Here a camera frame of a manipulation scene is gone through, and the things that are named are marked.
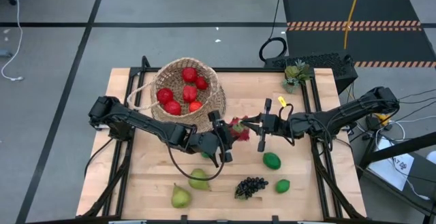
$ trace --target gray floor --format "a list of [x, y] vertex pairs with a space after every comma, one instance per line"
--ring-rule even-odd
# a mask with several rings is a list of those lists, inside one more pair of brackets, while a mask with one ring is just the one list
[[[86, 22], [94, 0], [20, 0], [22, 22]], [[102, 0], [96, 22], [271, 22], [277, 0]], [[422, 22], [436, 22], [435, 0], [411, 0]], [[0, 22], [14, 22], [16, 8], [0, 0]], [[285, 22], [279, 6], [279, 22]], [[285, 29], [276, 29], [274, 36]], [[71, 68], [83, 28], [24, 28], [20, 54], [6, 69], [22, 82], [0, 79], [0, 216], [13, 223], [29, 186], [48, 128]], [[27, 221], [73, 218], [83, 184], [94, 130], [87, 112], [104, 94], [113, 67], [152, 66], [196, 57], [213, 67], [261, 67], [258, 49], [270, 28], [94, 28], [84, 50], [59, 130]], [[436, 29], [426, 29], [436, 44]], [[14, 50], [18, 29], [0, 29], [0, 48]], [[273, 56], [280, 46], [269, 46]], [[433, 89], [434, 69], [358, 68], [356, 96], [374, 86], [389, 86], [398, 97]], [[402, 106], [397, 118], [420, 104]], [[435, 115], [430, 107], [408, 119]], [[407, 137], [436, 130], [434, 121], [407, 124]], [[399, 131], [391, 132], [399, 136]], [[355, 160], [364, 142], [354, 142]], [[421, 150], [426, 155], [431, 149]], [[377, 220], [420, 223], [422, 215], [365, 179], [360, 181], [368, 215]]]

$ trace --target yellow tag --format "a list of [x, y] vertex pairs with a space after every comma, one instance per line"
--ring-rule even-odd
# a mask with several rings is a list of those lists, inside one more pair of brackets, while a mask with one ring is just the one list
[[280, 104], [281, 104], [283, 107], [286, 107], [286, 101], [284, 100], [283, 97], [279, 97], [279, 101], [280, 101]]

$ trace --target yellow cable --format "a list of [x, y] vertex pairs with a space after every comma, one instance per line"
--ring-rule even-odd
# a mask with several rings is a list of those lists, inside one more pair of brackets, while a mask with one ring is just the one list
[[357, 2], [357, 0], [354, 0], [354, 1], [353, 1], [352, 10], [349, 11], [348, 21], [347, 21], [347, 26], [346, 26], [346, 28], [345, 28], [345, 37], [344, 37], [344, 39], [343, 39], [343, 49], [344, 49], [344, 50], [347, 49], [347, 39], [348, 39], [349, 22], [352, 20], [353, 11], [354, 11], [354, 6], [356, 6], [356, 2]]

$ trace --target potted plant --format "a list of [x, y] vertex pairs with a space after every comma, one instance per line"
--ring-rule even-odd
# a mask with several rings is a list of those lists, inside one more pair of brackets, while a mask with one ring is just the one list
[[310, 79], [309, 65], [302, 62], [300, 59], [295, 62], [296, 65], [288, 66], [285, 69], [285, 80], [282, 82], [282, 87], [288, 92], [293, 93], [295, 88], [300, 84], [306, 85], [306, 80]]

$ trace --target wicker basket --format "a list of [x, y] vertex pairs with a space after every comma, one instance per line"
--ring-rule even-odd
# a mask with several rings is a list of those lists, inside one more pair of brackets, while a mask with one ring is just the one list
[[[195, 84], [187, 84], [182, 79], [182, 70], [185, 67], [193, 67], [197, 69], [198, 75], [204, 77], [209, 86], [206, 90], [198, 89], [197, 101], [201, 101], [203, 106], [195, 112], [189, 113], [189, 104], [183, 101], [183, 87], [185, 85], [195, 86]], [[131, 97], [135, 93], [141, 91], [148, 85], [151, 85], [151, 102], [152, 104], [145, 107], [133, 106]], [[175, 116], [167, 113], [157, 101], [156, 93], [159, 89], [169, 88], [174, 93], [174, 100], [178, 101], [182, 107], [182, 115]], [[156, 74], [153, 81], [136, 89], [127, 98], [129, 105], [138, 110], [146, 110], [151, 108], [153, 118], [163, 122], [184, 123], [187, 125], [197, 125], [198, 132], [210, 131], [212, 123], [209, 121], [207, 114], [213, 110], [218, 110], [221, 117], [225, 113], [225, 95], [221, 85], [218, 82], [218, 75], [212, 68], [206, 66], [197, 59], [183, 57], [177, 59], [166, 66], [162, 67]]]

